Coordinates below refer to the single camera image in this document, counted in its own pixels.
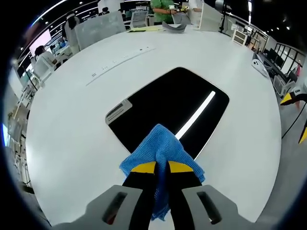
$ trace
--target power outlet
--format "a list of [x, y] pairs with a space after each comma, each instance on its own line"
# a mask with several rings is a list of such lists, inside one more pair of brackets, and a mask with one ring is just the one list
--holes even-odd
[[89, 80], [89, 82], [86, 84], [86, 86], [88, 86], [89, 84], [91, 84], [94, 80], [96, 80], [97, 78], [101, 77], [103, 74], [105, 74], [106, 72], [110, 71], [111, 69], [115, 68], [116, 66], [119, 66], [120, 64], [131, 60], [139, 55], [142, 55], [144, 53], [150, 52], [152, 50], [154, 50], [155, 47], [152, 46], [146, 46], [146, 47], [141, 47], [139, 49], [136, 49], [128, 54], [125, 54], [115, 60], [110, 61], [109, 63], [107, 63], [106, 65], [100, 67], [97, 71], [95, 71], [92, 75], [91, 75], [91, 79]]

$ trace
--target blue mesh cloth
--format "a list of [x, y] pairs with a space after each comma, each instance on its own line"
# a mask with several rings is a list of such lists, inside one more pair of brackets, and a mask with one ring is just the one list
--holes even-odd
[[138, 148], [119, 166], [126, 176], [139, 164], [156, 161], [158, 164], [158, 184], [152, 220], [164, 220], [169, 211], [168, 192], [165, 185], [166, 163], [176, 161], [190, 166], [200, 182], [205, 180], [203, 169], [184, 151], [182, 144], [167, 128], [158, 124], [142, 141]]

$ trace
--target green shirt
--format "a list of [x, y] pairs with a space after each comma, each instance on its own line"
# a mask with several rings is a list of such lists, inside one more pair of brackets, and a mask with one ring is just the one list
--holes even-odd
[[[163, 10], [168, 10], [170, 5], [174, 5], [173, 0], [151, 0], [150, 3], [152, 8], [160, 8]], [[171, 14], [155, 13], [158, 22], [173, 23], [173, 18]]]

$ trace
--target white table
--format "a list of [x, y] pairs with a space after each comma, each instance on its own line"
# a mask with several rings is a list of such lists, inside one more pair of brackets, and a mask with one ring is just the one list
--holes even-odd
[[[156, 47], [85, 86], [99, 66], [140, 46]], [[175, 67], [185, 67], [230, 97], [216, 131], [196, 159], [206, 180], [256, 221], [278, 171], [281, 122], [269, 79], [251, 66], [253, 53], [228, 36], [187, 28], [167, 32], [121, 33], [102, 40], [62, 65], [35, 95], [26, 150], [36, 197], [52, 225], [71, 222], [114, 184], [129, 156], [105, 123], [106, 114], [144, 85]], [[155, 220], [150, 229], [173, 229]]]

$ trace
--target yellow object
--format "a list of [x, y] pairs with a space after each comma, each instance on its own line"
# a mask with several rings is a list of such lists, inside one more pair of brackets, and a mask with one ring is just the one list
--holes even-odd
[[291, 99], [292, 99], [292, 97], [291, 97], [290, 93], [287, 93], [286, 96], [283, 98], [282, 102], [280, 102], [280, 104], [283, 104], [283, 103], [285, 103], [285, 102], [287, 102]]
[[178, 163], [175, 161], [169, 161], [169, 166], [171, 168], [171, 173], [185, 173], [193, 172], [193, 169], [186, 164]]
[[131, 172], [135, 173], [154, 173], [154, 167], [156, 162], [148, 162], [145, 164], [139, 164], [138, 166], [134, 167]]
[[307, 138], [307, 128], [305, 128], [304, 134], [302, 135], [301, 140], [299, 141], [299, 143], [303, 143], [303, 141]]
[[163, 30], [162, 27], [153, 25], [153, 26], [145, 26], [145, 27], [139, 27], [139, 28], [132, 28], [129, 30], [129, 32], [134, 32], [134, 31], [145, 31], [145, 32], [152, 32], [152, 31], [160, 31]]

